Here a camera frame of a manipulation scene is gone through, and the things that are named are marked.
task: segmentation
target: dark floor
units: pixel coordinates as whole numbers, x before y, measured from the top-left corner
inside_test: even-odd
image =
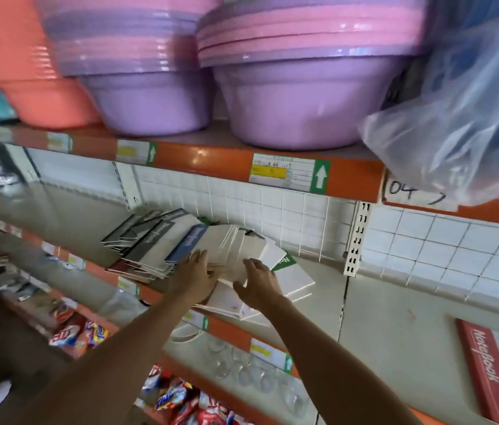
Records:
[[[0,300],[0,382],[12,381],[9,395],[0,404],[0,425],[11,423],[71,361]],[[127,421],[129,425],[149,423],[153,422],[136,407]]]

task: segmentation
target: stack of notebooks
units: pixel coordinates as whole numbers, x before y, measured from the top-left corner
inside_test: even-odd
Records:
[[[240,320],[254,320],[259,315],[233,290],[234,281],[246,282],[245,259],[259,259],[273,269],[283,294],[291,301],[308,296],[306,288],[315,283],[273,240],[237,225],[208,225],[184,209],[132,215],[102,242],[121,253],[108,271],[142,283],[167,277],[191,252],[207,250],[209,271],[220,271],[220,283],[197,307]],[[261,318],[254,321],[267,324]]]

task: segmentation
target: forearm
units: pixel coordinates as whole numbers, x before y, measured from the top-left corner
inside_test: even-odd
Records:
[[[121,425],[151,367],[161,359],[165,342],[188,309],[179,297],[163,297],[71,364],[16,425]]]
[[[344,420],[349,425],[420,425],[381,379],[290,301],[280,299],[264,315],[281,336],[327,425]]]

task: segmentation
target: hand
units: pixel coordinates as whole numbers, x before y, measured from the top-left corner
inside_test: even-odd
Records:
[[[180,298],[191,307],[210,296],[214,290],[219,271],[208,276],[208,251],[195,250],[175,267],[169,279],[166,295]]]
[[[253,309],[264,312],[264,309],[275,307],[283,292],[273,274],[259,259],[245,259],[244,264],[248,272],[246,287],[240,282],[234,282],[233,289],[240,300]]]

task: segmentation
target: person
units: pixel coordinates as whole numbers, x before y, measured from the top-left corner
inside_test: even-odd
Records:
[[[175,268],[160,302],[71,364],[15,425],[123,424],[173,329],[212,293],[218,274],[208,274],[207,260],[207,251],[187,257]],[[245,287],[235,283],[235,291],[279,333],[327,425],[421,425],[373,372],[281,294],[267,267],[256,259],[244,263],[248,282]]]

